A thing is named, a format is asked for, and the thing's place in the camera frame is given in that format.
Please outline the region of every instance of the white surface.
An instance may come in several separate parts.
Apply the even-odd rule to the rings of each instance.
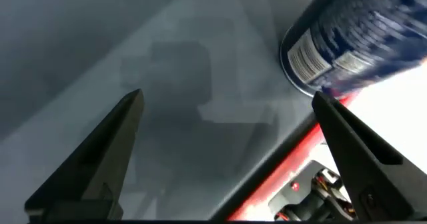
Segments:
[[[363,89],[348,106],[349,110],[425,173],[426,87],[427,66],[423,65]],[[311,159],[338,172],[326,145],[318,145],[312,151]]]

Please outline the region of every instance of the can label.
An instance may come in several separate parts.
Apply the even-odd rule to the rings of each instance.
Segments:
[[[427,0],[335,0],[288,51],[298,79],[333,96],[427,56]]]

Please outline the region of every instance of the gray surface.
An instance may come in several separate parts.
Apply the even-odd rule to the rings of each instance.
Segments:
[[[0,216],[125,93],[125,218],[207,219],[310,112],[278,43],[310,0],[0,0]]]

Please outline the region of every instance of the cable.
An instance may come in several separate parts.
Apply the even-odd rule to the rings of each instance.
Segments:
[[[326,183],[322,180],[321,177],[316,177],[316,181],[325,189],[325,191],[328,190],[328,187],[326,186]]]
[[[285,221],[289,221],[289,217],[286,217],[283,213],[278,213],[277,214],[280,218],[282,218],[283,220],[285,220]]]

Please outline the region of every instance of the red strip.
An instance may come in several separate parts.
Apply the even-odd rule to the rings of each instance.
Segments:
[[[356,94],[350,95],[341,100],[345,106],[349,105]],[[276,167],[272,174],[243,202],[228,219],[237,220],[258,220],[271,221],[273,214],[270,213],[268,202],[274,193],[277,193],[285,182],[292,178],[292,175],[299,169],[300,165],[306,161],[310,151],[324,139],[319,124],[301,140],[294,150]]]

